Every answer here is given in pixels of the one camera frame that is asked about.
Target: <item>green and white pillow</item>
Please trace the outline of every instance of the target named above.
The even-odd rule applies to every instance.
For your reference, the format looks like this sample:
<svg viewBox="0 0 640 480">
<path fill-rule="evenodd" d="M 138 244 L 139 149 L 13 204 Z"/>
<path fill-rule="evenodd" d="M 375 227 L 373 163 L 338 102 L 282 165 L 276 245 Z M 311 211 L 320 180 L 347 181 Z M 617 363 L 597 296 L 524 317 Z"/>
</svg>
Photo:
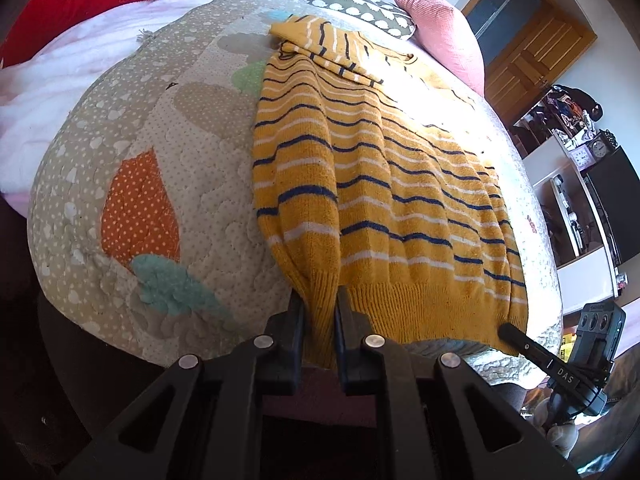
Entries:
<svg viewBox="0 0 640 480">
<path fill-rule="evenodd" d="M 299 0 L 315 7 L 326 7 L 343 12 L 363 22 L 372 23 L 380 30 L 400 40 L 408 40 L 415 32 L 411 16 L 399 7 L 382 0 Z"/>
</svg>

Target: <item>ribbed hem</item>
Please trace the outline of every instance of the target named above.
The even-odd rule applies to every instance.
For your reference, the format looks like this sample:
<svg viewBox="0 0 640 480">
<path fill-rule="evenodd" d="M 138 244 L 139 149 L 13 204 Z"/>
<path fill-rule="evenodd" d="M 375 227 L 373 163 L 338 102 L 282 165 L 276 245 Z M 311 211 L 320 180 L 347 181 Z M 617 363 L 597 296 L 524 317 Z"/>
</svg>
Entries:
<svg viewBox="0 0 640 480">
<path fill-rule="evenodd" d="M 488 294 L 464 296 L 429 284 L 356 285 L 348 287 L 351 307 L 369 316 L 373 330 L 405 344 L 427 339 L 478 341 L 517 356 L 498 338 L 498 327 L 509 321 L 523 332 L 528 310 L 496 302 Z"/>
<path fill-rule="evenodd" d="M 324 368 L 335 367 L 334 310 L 338 275 L 311 273 L 308 313 L 310 333 L 305 338 L 305 359 Z"/>
</svg>

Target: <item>beige polka dot quilt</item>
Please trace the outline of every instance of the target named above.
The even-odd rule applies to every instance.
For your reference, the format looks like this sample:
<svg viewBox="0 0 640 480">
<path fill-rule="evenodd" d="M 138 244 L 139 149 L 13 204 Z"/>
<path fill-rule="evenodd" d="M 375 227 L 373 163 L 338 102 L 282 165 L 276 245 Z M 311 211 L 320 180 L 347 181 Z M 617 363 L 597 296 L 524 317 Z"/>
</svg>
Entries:
<svg viewBox="0 0 640 480">
<path fill-rule="evenodd" d="M 225 354 L 286 309 L 290 286 L 255 219 L 251 152 L 262 74 L 276 48 L 268 30 L 290 14 L 359 27 L 294 0 L 214 0 L 153 34 L 70 113 L 38 169 L 28 216 L 42 290 L 70 320 L 168 366 L 188 352 Z M 399 48 L 372 29 L 364 30 L 372 41 Z M 479 106 L 465 135 L 481 130 L 501 160 L 527 282 L 527 333 L 555 351 L 561 305 L 542 212 L 507 133 L 473 95 Z M 541 379 L 525 360 L 476 342 L 410 347 L 468 354 L 491 383 Z"/>
</svg>

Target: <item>metal screw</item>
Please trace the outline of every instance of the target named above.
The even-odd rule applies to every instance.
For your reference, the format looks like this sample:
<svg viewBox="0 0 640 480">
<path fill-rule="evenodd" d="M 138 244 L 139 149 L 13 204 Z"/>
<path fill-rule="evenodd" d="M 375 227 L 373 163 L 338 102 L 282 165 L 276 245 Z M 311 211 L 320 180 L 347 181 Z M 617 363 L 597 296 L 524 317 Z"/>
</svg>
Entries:
<svg viewBox="0 0 640 480">
<path fill-rule="evenodd" d="M 254 339 L 254 345 L 258 348 L 269 348 L 273 344 L 273 338 L 270 335 L 259 335 Z"/>
<path fill-rule="evenodd" d="M 371 348 L 380 348 L 385 343 L 385 338 L 378 334 L 371 334 L 364 338 L 364 343 Z"/>
<path fill-rule="evenodd" d="M 193 354 L 183 355 L 180 359 L 178 359 L 178 365 L 180 368 L 184 370 L 188 370 L 189 368 L 193 368 L 198 364 L 198 357 Z"/>
<path fill-rule="evenodd" d="M 457 354 L 454 354 L 453 352 L 442 354 L 440 356 L 440 361 L 447 368 L 457 368 L 460 366 L 460 357 L 458 357 Z"/>
</svg>

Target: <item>brown wooden door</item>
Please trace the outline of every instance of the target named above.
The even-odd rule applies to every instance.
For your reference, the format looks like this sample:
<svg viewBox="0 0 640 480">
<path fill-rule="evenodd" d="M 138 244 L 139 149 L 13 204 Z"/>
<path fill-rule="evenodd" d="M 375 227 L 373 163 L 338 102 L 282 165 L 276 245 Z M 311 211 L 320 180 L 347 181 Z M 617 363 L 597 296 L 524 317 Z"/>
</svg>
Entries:
<svg viewBox="0 0 640 480">
<path fill-rule="evenodd" d="M 593 43 L 596 35 L 545 7 L 486 69 L 484 97 L 502 122 L 522 117 L 560 75 Z"/>
</svg>

